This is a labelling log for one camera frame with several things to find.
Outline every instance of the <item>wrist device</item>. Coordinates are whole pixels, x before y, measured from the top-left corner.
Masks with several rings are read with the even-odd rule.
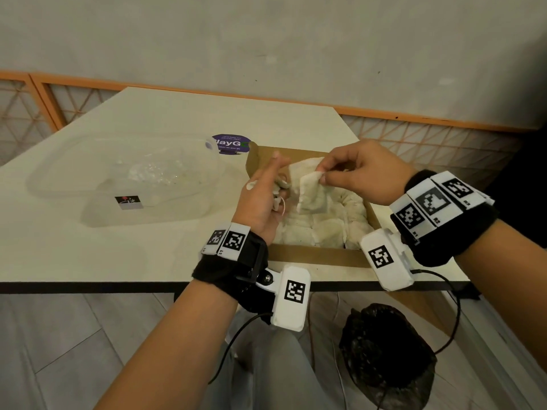
[[[225,223],[211,234],[192,277],[215,285],[253,313],[272,312],[271,323],[293,331],[304,327],[310,273],[286,266],[268,269],[268,246],[249,226]],[[262,317],[270,323],[270,317]]]
[[[420,171],[407,183],[405,194],[390,205],[400,235],[375,230],[360,241],[361,249],[384,289],[406,288],[414,282],[404,254],[407,247],[424,266],[444,265],[496,221],[493,203],[451,172]]]

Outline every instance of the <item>purple sticker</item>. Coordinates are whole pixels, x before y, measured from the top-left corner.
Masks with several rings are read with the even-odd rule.
[[[221,154],[239,154],[240,152],[249,152],[249,138],[241,135],[218,134],[213,136],[217,142]]]

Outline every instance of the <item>black trash bag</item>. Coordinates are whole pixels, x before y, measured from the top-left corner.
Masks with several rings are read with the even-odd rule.
[[[397,309],[373,303],[352,309],[339,344],[355,385],[385,410],[422,410],[437,358]]]

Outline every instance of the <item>cardboard tray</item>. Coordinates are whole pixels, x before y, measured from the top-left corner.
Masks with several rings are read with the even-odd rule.
[[[291,162],[301,161],[308,158],[324,157],[326,152],[295,150],[291,148],[272,148],[270,146],[259,146],[254,142],[249,144],[249,153],[245,165],[247,174],[251,177],[254,172],[266,165],[275,150],[291,159]],[[283,173],[289,178],[287,167],[282,168]],[[380,228],[378,218],[369,202],[363,201],[366,208],[366,217],[369,224],[374,228]],[[287,244],[272,244],[269,247],[269,260],[279,262],[311,263],[317,265],[370,267],[365,254],[360,250],[316,248],[309,246],[296,246]]]

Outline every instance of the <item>hand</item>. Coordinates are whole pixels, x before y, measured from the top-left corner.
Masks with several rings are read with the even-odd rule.
[[[352,171],[339,170],[354,163]],[[316,171],[324,172],[321,184],[345,188],[373,204],[389,206],[405,193],[405,185],[417,172],[398,156],[370,139],[339,146],[323,158]]]
[[[272,211],[273,182],[279,169],[289,165],[290,162],[291,160],[283,157],[279,151],[274,151],[266,168],[257,170],[248,181],[250,183],[258,180],[256,185],[251,190],[247,189],[248,183],[243,186],[236,212],[232,218],[233,223],[249,226],[250,230],[262,237],[267,245],[270,245],[275,238],[283,211],[283,205],[280,205],[279,212]],[[283,191],[280,195],[287,198]]]

